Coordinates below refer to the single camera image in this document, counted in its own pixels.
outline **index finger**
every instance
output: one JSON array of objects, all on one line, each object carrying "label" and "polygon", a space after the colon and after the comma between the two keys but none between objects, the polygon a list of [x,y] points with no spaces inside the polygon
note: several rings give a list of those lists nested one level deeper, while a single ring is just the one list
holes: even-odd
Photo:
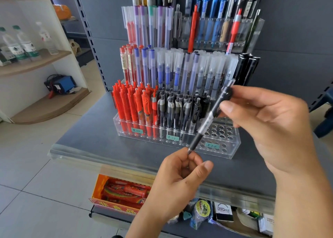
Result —
[{"label": "index finger", "polygon": [[271,106],[292,96],[259,87],[232,86],[232,97],[243,98],[256,107]]}]

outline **green price label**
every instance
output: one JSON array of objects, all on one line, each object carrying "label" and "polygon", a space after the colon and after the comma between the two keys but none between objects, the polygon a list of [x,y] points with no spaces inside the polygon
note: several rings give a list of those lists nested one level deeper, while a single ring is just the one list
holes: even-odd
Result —
[{"label": "green price label", "polygon": [[175,141],[175,142],[179,142],[179,137],[177,137],[177,136],[174,136],[174,135],[166,135],[167,137],[167,139],[168,140],[172,140],[172,141]]},{"label": "green price label", "polygon": [[140,129],[135,129],[135,128],[131,128],[132,129],[132,132],[134,132],[134,133],[140,133],[140,134],[143,134],[144,133],[144,131],[143,130],[140,130]]},{"label": "green price label", "polygon": [[205,143],[205,146],[206,146],[207,148],[220,149],[220,145],[219,145],[219,144]]}]

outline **person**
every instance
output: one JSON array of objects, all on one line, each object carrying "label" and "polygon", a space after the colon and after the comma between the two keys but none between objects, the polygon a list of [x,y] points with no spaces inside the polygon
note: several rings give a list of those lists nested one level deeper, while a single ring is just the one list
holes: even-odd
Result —
[{"label": "person", "polygon": [[[316,156],[307,104],[270,90],[233,86],[223,115],[243,127],[276,180],[274,237],[333,237],[333,193]],[[187,148],[167,156],[126,238],[158,237],[213,169]]]}]

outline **blue chair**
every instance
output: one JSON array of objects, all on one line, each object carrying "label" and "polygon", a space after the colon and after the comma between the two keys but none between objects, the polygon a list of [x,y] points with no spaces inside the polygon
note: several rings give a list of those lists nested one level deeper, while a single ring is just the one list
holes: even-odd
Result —
[{"label": "blue chair", "polygon": [[[313,110],[318,107],[324,105],[325,103],[329,103],[333,106],[333,88],[330,88],[325,96],[318,102],[318,104],[313,108]],[[318,138],[321,138],[333,130],[333,107],[330,107],[325,113],[325,120],[322,121],[315,129],[314,134]]]}]

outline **forearm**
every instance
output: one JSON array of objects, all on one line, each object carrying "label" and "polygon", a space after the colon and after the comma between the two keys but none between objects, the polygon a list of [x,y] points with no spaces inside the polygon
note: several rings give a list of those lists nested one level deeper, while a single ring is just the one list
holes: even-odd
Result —
[{"label": "forearm", "polygon": [[151,215],[149,207],[144,205],[132,221],[126,238],[157,238],[164,224],[158,216]]},{"label": "forearm", "polygon": [[333,237],[333,193],[320,165],[302,176],[275,176],[274,237]]}]

